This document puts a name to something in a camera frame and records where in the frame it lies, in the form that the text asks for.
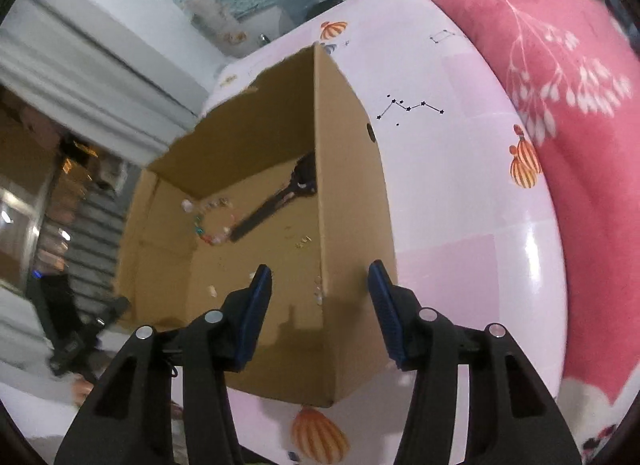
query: striped shell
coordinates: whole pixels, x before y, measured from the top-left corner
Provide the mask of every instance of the striped shell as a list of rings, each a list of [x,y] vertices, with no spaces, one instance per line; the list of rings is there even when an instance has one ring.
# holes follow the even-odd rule
[[[540,166],[536,149],[533,147],[531,142],[524,139],[524,136],[520,137],[517,151],[518,158],[527,167],[527,169],[537,172],[538,174],[542,173],[542,166]]]
[[[349,452],[349,441],[330,419],[303,407],[291,426],[291,440],[306,457],[318,463],[339,463]]]
[[[516,183],[516,185],[520,185],[520,187],[525,189],[530,189],[538,181],[538,176],[534,171],[531,171],[520,161],[520,159],[518,158],[518,149],[516,148],[516,146],[510,146],[509,151],[511,155],[514,155],[509,170],[511,178]]]
[[[333,39],[343,33],[345,28],[347,28],[347,23],[344,21],[338,21],[335,23],[325,21],[320,25],[320,39],[324,39],[325,41]]]

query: white floral pattern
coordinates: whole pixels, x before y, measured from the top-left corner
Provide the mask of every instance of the white floral pattern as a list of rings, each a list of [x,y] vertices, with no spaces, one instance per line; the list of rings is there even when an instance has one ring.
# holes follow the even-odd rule
[[[574,53],[580,40],[573,32],[541,22],[518,10],[509,0],[504,1],[518,27],[518,36],[511,45],[505,89],[536,145],[541,146],[547,136],[555,137],[558,132],[552,106],[555,110],[557,106],[577,106],[584,114],[612,118],[622,101],[632,97],[628,77],[614,76],[599,59]],[[536,45],[535,76],[527,65],[531,43]],[[541,54],[548,56],[549,62],[541,60]],[[550,68],[541,71],[543,66]]]

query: jewelry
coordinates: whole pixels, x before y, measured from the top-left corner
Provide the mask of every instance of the jewelry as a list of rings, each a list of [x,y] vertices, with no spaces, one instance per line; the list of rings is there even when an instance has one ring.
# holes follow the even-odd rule
[[[215,198],[215,200],[211,200],[200,206],[200,212],[196,215],[194,219],[194,226],[196,234],[202,241],[208,243],[209,245],[220,245],[220,243],[224,243],[228,240],[229,234],[231,233],[231,229],[229,227],[224,227],[222,229],[222,234],[217,234],[215,236],[211,236],[204,232],[204,228],[202,227],[202,218],[203,216],[209,212],[211,209],[217,208],[233,208],[231,202],[227,198]],[[236,222],[236,217],[231,214],[231,223]]]

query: cardboard box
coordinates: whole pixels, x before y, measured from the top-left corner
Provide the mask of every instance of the cardboard box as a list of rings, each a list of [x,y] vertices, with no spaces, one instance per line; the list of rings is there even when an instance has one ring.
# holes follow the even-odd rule
[[[388,357],[367,268],[380,258],[395,278],[395,257],[380,153],[369,132],[362,105],[318,45],[213,109],[138,184],[116,278],[132,302],[130,323],[184,326],[246,287],[264,263],[273,271],[273,295],[258,348],[227,384],[328,407],[372,378]],[[316,196],[296,198],[235,243],[198,239],[182,200],[228,198],[232,209],[204,219],[207,233],[219,232],[231,213],[240,219],[286,185],[297,159],[312,150]],[[306,236],[311,241],[300,247]]]

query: open box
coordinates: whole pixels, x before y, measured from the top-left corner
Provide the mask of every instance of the open box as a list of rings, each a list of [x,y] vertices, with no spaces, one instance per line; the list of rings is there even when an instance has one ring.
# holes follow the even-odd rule
[[[296,198],[234,243],[196,236],[184,199],[227,198],[232,208],[203,220],[218,232],[286,185],[312,150],[317,195]],[[130,324],[181,327],[268,265],[273,294],[257,350],[227,384],[327,407],[388,362],[366,286],[375,259],[395,279],[380,153],[362,105],[316,44],[262,72],[143,172],[116,291],[131,301]]]

